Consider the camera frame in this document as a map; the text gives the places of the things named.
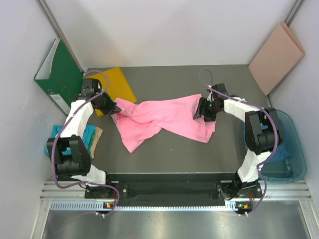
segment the pink towel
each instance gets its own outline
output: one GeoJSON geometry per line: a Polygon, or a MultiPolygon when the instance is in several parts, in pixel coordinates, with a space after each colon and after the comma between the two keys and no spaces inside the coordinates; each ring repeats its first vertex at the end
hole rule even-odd
{"type": "Polygon", "coordinates": [[[201,94],[167,101],[146,101],[139,105],[115,99],[122,112],[112,115],[124,146],[132,153],[147,138],[162,128],[178,135],[207,143],[215,122],[193,120],[201,94]]]}

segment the white panel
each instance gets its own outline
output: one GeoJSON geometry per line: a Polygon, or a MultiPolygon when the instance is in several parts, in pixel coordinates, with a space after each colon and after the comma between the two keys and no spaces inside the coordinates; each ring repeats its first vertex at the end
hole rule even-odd
{"type": "Polygon", "coordinates": [[[319,210],[319,1],[307,0],[291,25],[305,51],[304,59],[270,94],[297,128],[307,161],[306,180],[319,210]]]}
{"type": "Polygon", "coordinates": [[[27,238],[43,182],[44,146],[65,116],[33,81],[55,35],[34,0],[1,1],[0,238],[27,238]]]}
{"type": "Polygon", "coordinates": [[[294,0],[46,0],[83,68],[248,64],[294,0]]]}

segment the green folder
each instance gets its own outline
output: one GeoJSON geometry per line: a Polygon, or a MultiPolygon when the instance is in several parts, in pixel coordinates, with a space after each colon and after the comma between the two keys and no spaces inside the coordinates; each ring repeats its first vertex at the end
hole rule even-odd
{"type": "Polygon", "coordinates": [[[34,80],[68,115],[72,99],[81,92],[82,72],[62,40],[55,40],[34,80]]]}

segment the blue container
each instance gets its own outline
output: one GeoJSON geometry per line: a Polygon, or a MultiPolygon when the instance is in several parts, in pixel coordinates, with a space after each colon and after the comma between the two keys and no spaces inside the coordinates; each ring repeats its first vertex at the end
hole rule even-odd
{"type": "MultiPolygon", "coordinates": [[[[284,143],[280,145],[272,160],[261,169],[267,181],[289,183],[302,180],[307,172],[306,161],[293,120],[285,112],[277,110],[284,133],[284,143]]],[[[244,141],[245,125],[243,124],[244,141]]]]}

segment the brown cardboard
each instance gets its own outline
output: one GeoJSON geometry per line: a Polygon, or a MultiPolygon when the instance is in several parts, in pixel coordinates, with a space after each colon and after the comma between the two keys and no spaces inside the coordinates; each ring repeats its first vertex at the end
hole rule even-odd
{"type": "Polygon", "coordinates": [[[270,34],[248,68],[268,95],[305,54],[295,35],[282,23],[270,34]]]}

